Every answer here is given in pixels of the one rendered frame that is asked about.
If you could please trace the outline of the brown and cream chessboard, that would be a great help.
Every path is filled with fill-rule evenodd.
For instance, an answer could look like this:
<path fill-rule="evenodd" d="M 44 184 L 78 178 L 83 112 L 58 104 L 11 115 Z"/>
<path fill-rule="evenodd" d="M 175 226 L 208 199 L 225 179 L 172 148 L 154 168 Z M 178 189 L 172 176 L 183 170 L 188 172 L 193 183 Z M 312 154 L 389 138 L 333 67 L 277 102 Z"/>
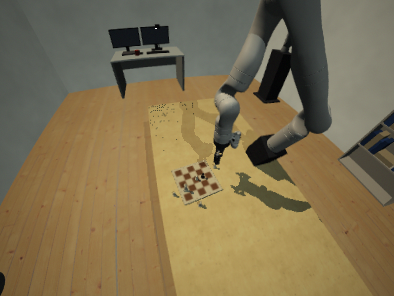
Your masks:
<path fill-rule="evenodd" d="M 184 205 L 222 190 L 206 160 L 171 170 Z M 202 179 L 202 173 L 205 178 Z M 195 178 L 198 176 L 198 180 Z M 184 192 L 184 184 L 188 191 Z"/>

